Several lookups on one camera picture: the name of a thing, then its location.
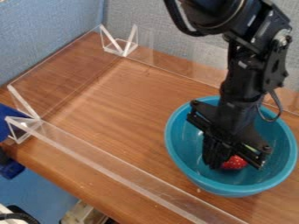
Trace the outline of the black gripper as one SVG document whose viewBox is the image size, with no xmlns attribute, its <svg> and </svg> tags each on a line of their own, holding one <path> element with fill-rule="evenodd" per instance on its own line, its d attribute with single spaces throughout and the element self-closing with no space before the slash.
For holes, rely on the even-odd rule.
<svg viewBox="0 0 299 224">
<path fill-rule="evenodd" d="M 190 102 L 187 121 L 203 132 L 205 164 L 218 170 L 235 155 L 257 169 L 265 166 L 271 146 L 255 128 L 258 110 L 265 96 L 245 97 L 221 88 L 217 106 L 201 100 Z"/>
</svg>

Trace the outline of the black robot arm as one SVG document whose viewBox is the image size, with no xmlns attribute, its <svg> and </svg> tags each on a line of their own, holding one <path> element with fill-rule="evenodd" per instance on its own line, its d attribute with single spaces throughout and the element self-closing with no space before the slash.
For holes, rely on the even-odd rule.
<svg viewBox="0 0 299 224">
<path fill-rule="evenodd" d="M 262 168 L 271 146 L 255 130 L 267 95 L 285 85 L 293 43 L 290 18 L 270 0 L 163 0 L 176 28 L 229 42 L 229 74 L 219 104 L 191 101 L 187 121 L 203 132 L 202 159 L 219 169 L 231 157 Z"/>
</svg>

